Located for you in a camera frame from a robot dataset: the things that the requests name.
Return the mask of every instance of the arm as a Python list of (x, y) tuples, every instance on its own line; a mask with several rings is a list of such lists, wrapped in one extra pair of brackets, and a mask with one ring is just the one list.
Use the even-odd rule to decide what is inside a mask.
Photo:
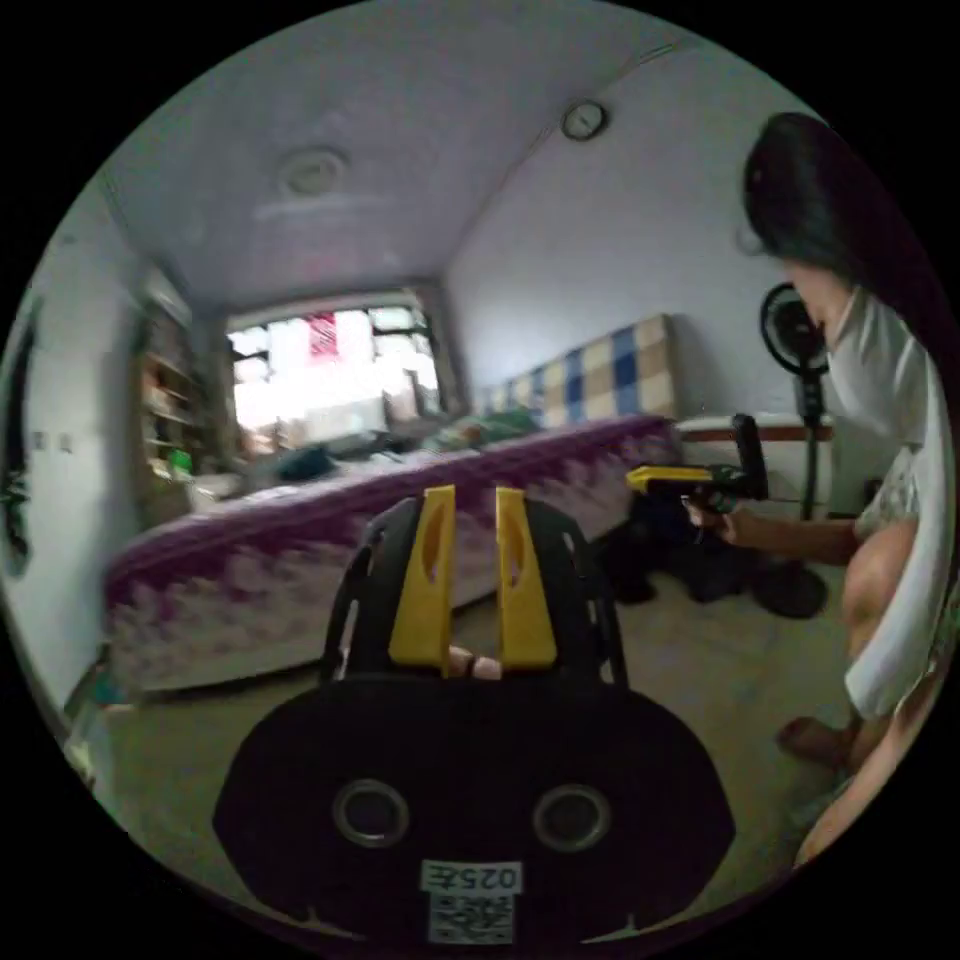
[(792, 560), (846, 566), (860, 546), (853, 520), (777, 520), (750, 514), (737, 542)]

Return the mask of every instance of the bookshelf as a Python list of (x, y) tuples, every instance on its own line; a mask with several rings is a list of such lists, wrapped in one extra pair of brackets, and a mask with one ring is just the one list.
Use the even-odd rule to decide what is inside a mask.
[(194, 472), (210, 454), (208, 414), (192, 371), (186, 328), (148, 303), (130, 364), (134, 489), (144, 530), (191, 512), (187, 485), (172, 476), (171, 454), (189, 454)]

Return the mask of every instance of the knee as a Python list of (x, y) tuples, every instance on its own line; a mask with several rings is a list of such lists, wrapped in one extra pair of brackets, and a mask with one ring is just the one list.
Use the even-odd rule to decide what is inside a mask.
[(917, 521), (901, 520), (879, 530), (854, 554), (843, 588), (848, 626), (883, 616), (897, 592), (916, 535)]

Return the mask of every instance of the ceiling light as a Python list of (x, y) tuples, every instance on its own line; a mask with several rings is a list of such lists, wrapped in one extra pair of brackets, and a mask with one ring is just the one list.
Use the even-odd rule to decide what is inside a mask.
[(320, 197), (337, 186), (346, 169), (346, 160), (333, 150), (304, 150), (284, 163), (280, 183), (291, 197)]

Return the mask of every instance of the sticker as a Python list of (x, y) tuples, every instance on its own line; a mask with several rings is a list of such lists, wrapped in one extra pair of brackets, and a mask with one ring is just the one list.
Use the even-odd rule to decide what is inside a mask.
[(420, 870), (420, 889), (424, 893), (451, 896), (515, 897), (523, 893), (523, 864), (424, 860)]
[(432, 893), (427, 942), (477, 946), (513, 943), (515, 900)]
[(522, 863), (424, 860), (420, 889), (430, 894), (430, 943), (495, 946), (513, 943)]

